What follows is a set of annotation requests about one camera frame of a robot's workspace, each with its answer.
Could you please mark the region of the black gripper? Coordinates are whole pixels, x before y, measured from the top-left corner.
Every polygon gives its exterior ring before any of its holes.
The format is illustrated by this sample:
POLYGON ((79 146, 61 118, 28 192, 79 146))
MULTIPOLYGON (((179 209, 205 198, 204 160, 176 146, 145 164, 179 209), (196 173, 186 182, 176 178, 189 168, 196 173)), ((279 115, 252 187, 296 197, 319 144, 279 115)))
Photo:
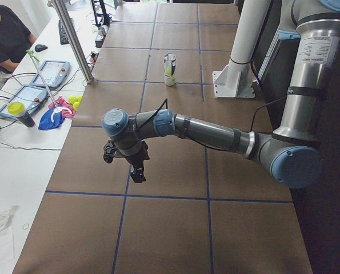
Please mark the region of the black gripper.
POLYGON ((125 159, 133 166, 133 170, 130 173, 130 176, 134 183, 145 182, 145 174, 144 174, 144 161, 149 160, 148 155, 148 145, 145 141, 138 142, 140 145, 139 150, 129 156, 125 156, 125 159))

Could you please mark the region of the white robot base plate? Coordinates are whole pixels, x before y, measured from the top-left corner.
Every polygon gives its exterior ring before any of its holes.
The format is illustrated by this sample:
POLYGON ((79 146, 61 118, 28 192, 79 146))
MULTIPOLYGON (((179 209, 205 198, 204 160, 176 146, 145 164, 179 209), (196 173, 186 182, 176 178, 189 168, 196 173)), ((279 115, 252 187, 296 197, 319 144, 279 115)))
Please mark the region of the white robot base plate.
POLYGON ((253 73, 237 71, 228 75, 228 66, 222 71, 213 71, 214 96, 217 98, 255 98, 253 73))

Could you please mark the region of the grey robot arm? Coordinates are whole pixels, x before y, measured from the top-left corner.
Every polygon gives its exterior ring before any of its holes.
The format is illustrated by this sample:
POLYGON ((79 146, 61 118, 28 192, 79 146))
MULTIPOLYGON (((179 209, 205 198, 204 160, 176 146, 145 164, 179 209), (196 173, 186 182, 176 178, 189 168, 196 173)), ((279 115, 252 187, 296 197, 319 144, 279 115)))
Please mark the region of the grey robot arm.
POLYGON ((102 117, 109 137, 104 161, 126 159, 133 166, 133 181, 144 182, 144 161, 149 158, 145 140, 175 135, 214 150, 242 154, 289 188, 314 183, 322 172, 315 132, 340 44, 340 1, 283 1, 276 36, 298 39, 299 46, 281 124, 271 134, 243 132, 175 114, 166 103, 132 115, 114 108, 102 117))

